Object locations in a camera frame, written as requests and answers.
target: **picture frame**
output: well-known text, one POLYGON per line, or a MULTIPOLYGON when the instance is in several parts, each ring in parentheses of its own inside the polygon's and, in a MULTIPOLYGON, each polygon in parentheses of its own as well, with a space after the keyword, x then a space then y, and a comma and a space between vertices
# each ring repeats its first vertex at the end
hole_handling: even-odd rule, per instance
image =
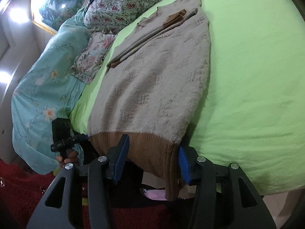
POLYGON ((87 3, 88 0, 31 0, 32 21, 55 35, 59 27, 87 3))

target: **brown ribbed hem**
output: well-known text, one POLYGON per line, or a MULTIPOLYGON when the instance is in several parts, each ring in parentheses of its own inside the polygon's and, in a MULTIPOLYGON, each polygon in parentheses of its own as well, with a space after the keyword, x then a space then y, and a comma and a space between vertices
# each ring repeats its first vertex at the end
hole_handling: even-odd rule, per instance
POLYGON ((173 201, 178 196, 178 145, 149 133, 101 132, 90 137, 93 147, 104 155, 116 146, 123 133, 130 138, 128 158, 144 171, 165 179, 165 198, 173 201))

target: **metal bolt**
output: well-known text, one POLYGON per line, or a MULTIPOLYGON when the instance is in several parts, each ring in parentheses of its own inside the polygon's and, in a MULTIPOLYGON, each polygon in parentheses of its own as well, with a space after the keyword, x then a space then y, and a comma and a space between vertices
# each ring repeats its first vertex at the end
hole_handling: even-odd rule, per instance
POLYGON ((197 161, 199 163, 204 163, 206 161, 206 158, 204 156, 199 156, 199 157, 197 157, 197 161))
POLYGON ((105 162, 105 161, 107 161, 107 157, 106 156, 100 156, 99 158, 98 158, 98 161, 99 162, 105 162))
POLYGON ((238 166, 237 163, 232 163, 232 164, 231 164, 231 168, 232 168, 232 169, 238 169, 239 166, 238 166))
POLYGON ((73 164, 72 163, 68 163, 65 165, 65 169, 72 169, 73 168, 73 164))

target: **beige sweater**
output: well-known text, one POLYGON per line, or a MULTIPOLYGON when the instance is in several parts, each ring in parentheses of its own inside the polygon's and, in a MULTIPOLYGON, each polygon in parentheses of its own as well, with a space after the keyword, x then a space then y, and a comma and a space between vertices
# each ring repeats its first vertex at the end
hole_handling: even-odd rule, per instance
POLYGON ((88 122, 100 154, 127 133, 129 158, 166 180, 168 200, 178 194, 177 150, 209 73, 208 19, 200 6, 176 0, 138 23, 115 48, 88 122))

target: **mattress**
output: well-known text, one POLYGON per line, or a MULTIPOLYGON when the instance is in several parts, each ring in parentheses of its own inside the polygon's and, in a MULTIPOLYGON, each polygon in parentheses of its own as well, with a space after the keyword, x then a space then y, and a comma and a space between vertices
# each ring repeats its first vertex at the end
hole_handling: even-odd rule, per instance
MULTIPOLYGON (((114 48, 73 109, 74 130, 87 122, 114 48)), ((212 162, 237 162, 257 190, 274 194, 305 185, 305 22, 291 0, 202 0, 210 20, 211 73, 189 126, 189 145, 212 162)))

